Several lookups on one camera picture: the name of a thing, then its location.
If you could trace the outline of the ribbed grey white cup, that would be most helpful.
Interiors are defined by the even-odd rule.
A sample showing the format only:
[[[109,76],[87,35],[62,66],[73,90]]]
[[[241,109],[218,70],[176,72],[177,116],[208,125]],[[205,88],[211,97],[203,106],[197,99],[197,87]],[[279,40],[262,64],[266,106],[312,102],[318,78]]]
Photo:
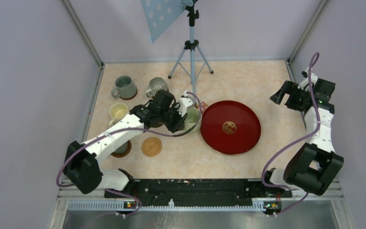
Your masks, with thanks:
[[[147,97],[155,97],[160,90],[169,91],[167,82],[161,77],[152,78],[149,81],[148,90],[145,92]]]

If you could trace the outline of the light green mug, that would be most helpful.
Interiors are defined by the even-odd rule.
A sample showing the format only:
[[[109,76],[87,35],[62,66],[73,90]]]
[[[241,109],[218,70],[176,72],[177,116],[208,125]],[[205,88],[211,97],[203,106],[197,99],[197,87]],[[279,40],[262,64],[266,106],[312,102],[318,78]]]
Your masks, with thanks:
[[[187,110],[187,117],[184,121],[184,131],[189,130],[191,127],[193,127],[196,122],[198,122],[197,126],[190,132],[195,133],[197,132],[201,127],[201,117],[200,117],[200,111],[197,108],[188,108]]]

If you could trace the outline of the grey ceramic mug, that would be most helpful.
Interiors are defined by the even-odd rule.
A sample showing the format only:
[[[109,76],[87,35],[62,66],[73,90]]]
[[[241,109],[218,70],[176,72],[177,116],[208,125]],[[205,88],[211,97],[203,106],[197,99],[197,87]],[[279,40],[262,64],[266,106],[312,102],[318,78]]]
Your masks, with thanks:
[[[127,75],[120,76],[115,81],[115,88],[111,91],[111,96],[113,98],[129,98],[133,96],[138,91],[132,78]]]

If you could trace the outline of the cream ceramic mug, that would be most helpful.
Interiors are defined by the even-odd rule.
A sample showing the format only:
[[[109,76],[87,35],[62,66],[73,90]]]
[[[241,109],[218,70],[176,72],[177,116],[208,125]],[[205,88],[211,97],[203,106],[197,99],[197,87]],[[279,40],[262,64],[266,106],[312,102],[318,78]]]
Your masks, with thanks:
[[[108,126],[111,127],[117,122],[122,120],[129,112],[128,106],[125,103],[115,103],[109,109],[109,115],[111,117]]]

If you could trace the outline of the dark green mug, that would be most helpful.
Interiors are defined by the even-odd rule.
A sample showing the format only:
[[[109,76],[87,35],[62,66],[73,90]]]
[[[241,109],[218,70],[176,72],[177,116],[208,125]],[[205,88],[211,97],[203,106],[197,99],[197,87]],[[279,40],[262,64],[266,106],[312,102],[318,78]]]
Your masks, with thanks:
[[[130,151],[130,141],[125,142],[119,148],[117,148],[112,154],[113,155],[123,155]]]

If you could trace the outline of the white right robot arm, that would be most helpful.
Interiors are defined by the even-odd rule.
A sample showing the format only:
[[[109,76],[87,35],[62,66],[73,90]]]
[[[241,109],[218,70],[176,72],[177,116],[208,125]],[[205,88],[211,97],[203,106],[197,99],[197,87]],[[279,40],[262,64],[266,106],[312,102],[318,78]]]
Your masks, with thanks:
[[[331,138],[331,122],[335,109],[330,98],[335,83],[317,79],[313,81],[314,97],[310,96],[308,85],[285,81],[271,96],[280,104],[285,94],[289,95],[287,108],[304,112],[307,139],[290,160],[285,170],[265,171],[267,178],[261,182],[260,190],[267,196],[274,196],[280,188],[302,189],[305,192],[323,195],[344,164],[344,158],[335,153]]]

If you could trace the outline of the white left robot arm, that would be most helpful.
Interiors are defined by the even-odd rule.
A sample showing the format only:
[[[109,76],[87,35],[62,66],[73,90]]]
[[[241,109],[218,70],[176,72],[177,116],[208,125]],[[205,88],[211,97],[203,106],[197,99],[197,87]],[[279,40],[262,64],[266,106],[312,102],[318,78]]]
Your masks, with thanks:
[[[83,143],[69,144],[62,173],[81,193],[89,194],[99,188],[116,190],[122,197],[133,193],[132,176],[125,170],[101,171],[99,164],[132,138],[151,128],[166,126],[170,137],[184,129],[187,109],[194,103],[184,92],[175,98],[166,90],[160,90],[154,99],[133,107],[124,118],[100,135]]]

